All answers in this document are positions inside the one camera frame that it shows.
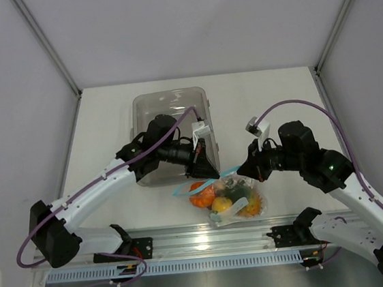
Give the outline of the orange toy pumpkin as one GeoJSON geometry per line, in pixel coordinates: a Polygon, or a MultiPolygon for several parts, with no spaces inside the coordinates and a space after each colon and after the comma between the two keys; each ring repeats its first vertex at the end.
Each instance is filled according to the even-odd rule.
{"type": "Polygon", "coordinates": [[[190,203],[198,208],[208,208],[215,200],[215,190],[212,185],[208,185],[197,194],[189,197],[190,203]]]}

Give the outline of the clear zip top bag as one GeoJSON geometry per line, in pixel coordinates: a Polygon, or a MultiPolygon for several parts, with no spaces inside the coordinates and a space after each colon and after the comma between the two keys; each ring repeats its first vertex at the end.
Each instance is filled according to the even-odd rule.
{"type": "Polygon", "coordinates": [[[189,200],[190,196],[197,194],[208,185],[212,185],[213,182],[221,179],[226,184],[226,188],[220,191],[214,188],[215,197],[229,198],[233,205],[227,211],[221,213],[213,212],[211,207],[196,207],[206,213],[209,223],[214,227],[222,227],[228,224],[258,219],[266,213],[266,198],[259,192],[254,179],[240,176],[236,171],[237,168],[234,167],[221,173],[218,179],[187,181],[187,183],[182,183],[176,188],[172,195],[189,200]]]}

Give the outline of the yellow toy lemon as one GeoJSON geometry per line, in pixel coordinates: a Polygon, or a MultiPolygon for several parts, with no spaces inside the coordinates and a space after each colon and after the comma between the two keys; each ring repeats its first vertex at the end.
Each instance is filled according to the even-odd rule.
{"type": "Polygon", "coordinates": [[[214,199],[211,210],[216,213],[227,211],[233,205],[229,198],[220,196],[214,199]]]}

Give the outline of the white toy garlic bulb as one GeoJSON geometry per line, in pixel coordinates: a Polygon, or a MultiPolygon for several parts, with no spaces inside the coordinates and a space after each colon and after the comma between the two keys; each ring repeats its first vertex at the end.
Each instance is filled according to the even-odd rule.
{"type": "Polygon", "coordinates": [[[213,182],[213,187],[216,189],[216,190],[224,190],[226,188],[226,184],[224,183],[223,180],[216,180],[215,182],[213,182]]]}

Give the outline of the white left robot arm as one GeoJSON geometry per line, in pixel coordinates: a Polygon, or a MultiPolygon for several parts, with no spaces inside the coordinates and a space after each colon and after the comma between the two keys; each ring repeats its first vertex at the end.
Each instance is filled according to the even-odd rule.
{"type": "Polygon", "coordinates": [[[162,162],[184,168],[193,179],[218,179],[219,171],[206,153],[205,136],[211,126],[201,117],[191,125],[191,137],[182,137],[183,119],[157,115],[116,153],[93,180],[76,192],[47,205],[39,200],[30,209],[30,240],[52,268],[61,268],[81,254],[93,255],[96,263],[126,260],[132,239],[120,225],[83,228],[82,223],[112,194],[154,172],[162,162]]]}

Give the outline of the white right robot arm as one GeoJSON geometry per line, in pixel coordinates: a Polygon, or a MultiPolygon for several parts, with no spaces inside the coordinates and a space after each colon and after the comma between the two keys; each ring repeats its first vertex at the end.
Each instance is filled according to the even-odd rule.
{"type": "Polygon", "coordinates": [[[238,175],[266,181],[273,171],[295,171],[308,185],[332,196],[351,209],[369,230],[337,222],[327,214],[307,207],[295,220],[294,234],[302,243],[329,241],[372,262],[383,275],[383,196],[366,181],[352,162],[338,151],[322,149],[312,130],[300,121],[283,124],[280,144],[272,146],[270,125],[249,124],[255,139],[238,175]]]}

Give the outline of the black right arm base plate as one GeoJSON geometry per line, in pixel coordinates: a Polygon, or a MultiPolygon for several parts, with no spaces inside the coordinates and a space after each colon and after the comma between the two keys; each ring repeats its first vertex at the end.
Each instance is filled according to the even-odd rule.
{"type": "Polygon", "coordinates": [[[321,243],[330,243],[322,239],[315,238],[310,232],[311,225],[287,225],[274,226],[265,235],[271,238],[277,248],[319,245],[321,243]]]}

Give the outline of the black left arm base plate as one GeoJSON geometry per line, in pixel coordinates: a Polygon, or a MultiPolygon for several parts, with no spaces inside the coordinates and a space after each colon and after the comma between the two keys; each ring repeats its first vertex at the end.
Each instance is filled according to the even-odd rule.
{"type": "Polygon", "coordinates": [[[152,259],[153,256],[153,238],[145,237],[145,238],[137,238],[132,239],[131,243],[124,242],[122,246],[120,246],[117,251],[113,252],[113,257],[105,256],[103,254],[94,254],[93,262],[107,263],[107,262],[119,262],[127,260],[127,258],[123,258],[123,256],[135,256],[138,258],[142,258],[143,260],[152,259]]]}

